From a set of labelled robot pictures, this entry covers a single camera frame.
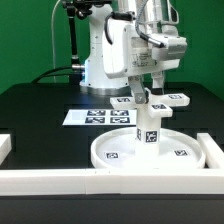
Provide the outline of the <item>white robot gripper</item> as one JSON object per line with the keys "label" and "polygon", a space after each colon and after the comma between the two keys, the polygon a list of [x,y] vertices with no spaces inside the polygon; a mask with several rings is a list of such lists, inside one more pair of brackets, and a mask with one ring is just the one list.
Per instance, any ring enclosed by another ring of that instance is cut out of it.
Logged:
{"label": "white robot gripper", "polygon": [[108,43],[104,34],[102,45],[104,71],[110,79],[130,76],[128,83],[135,103],[145,104],[148,102],[148,93],[141,75],[153,72],[152,87],[163,88],[165,76],[161,70],[171,69],[174,62],[153,60],[152,50],[137,35],[131,22],[110,19],[108,24],[108,34],[112,43]]}

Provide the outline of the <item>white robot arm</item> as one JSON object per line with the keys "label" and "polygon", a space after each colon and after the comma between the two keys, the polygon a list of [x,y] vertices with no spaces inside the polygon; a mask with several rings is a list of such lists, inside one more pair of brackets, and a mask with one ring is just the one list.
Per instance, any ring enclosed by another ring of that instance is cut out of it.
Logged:
{"label": "white robot arm", "polygon": [[90,16],[90,55],[85,60],[83,91],[120,95],[130,91],[138,104],[147,102],[142,76],[150,74],[154,86],[164,82],[163,72],[179,66],[186,39],[178,33],[178,12],[170,0],[116,0],[94,6]]}

